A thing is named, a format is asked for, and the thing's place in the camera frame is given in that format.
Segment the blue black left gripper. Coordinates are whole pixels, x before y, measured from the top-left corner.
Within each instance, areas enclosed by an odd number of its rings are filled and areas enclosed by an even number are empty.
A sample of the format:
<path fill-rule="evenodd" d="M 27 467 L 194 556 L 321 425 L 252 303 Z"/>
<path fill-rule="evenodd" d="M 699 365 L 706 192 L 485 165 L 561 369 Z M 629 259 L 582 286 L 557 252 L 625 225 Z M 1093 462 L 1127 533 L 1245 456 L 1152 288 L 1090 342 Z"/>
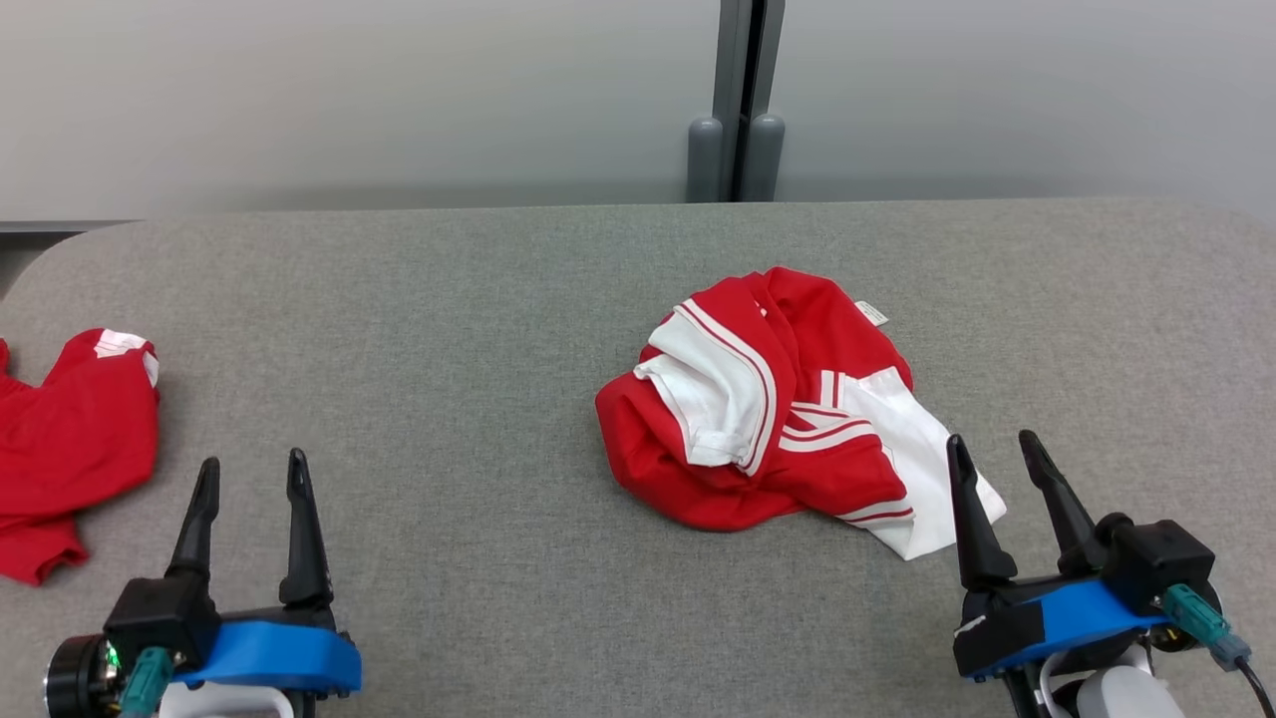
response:
<path fill-rule="evenodd" d="M 290 551 L 279 599 L 327 610 L 334 598 L 308 458 L 292 448 Z M 211 576 L 219 459 L 203 460 L 165 578 Z M 277 612 L 222 619 L 208 598 L 122 598 L 102 633 L 70 636 L 43 678 L 48 717 L 313 717 L 328 698 L 362 690 L 362 657 L 346 633 Z"/>

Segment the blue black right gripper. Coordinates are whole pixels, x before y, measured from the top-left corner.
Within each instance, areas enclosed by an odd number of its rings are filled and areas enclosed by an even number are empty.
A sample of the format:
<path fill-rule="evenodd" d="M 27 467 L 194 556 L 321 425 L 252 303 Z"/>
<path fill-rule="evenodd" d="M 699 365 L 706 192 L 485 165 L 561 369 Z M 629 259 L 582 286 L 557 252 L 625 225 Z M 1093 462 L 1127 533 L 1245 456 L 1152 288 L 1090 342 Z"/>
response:
<path fill-rule="evenodd" d="M 1180 717 L 1154 673 L 1154 650 L 1205 648 L 1224 661 L 1224 613 L 1208 583 L 1154 573 L 1099 573 L 1108 550 L 1048 448 L 1030 429 L 1018 445 L 1048 505 L 1062 575 L 1017 582 L 979 492 L 961 435 L 946 444 L 960 578 L 953 636 L 965 680 L 999 680 L 1018 717 Z"/>

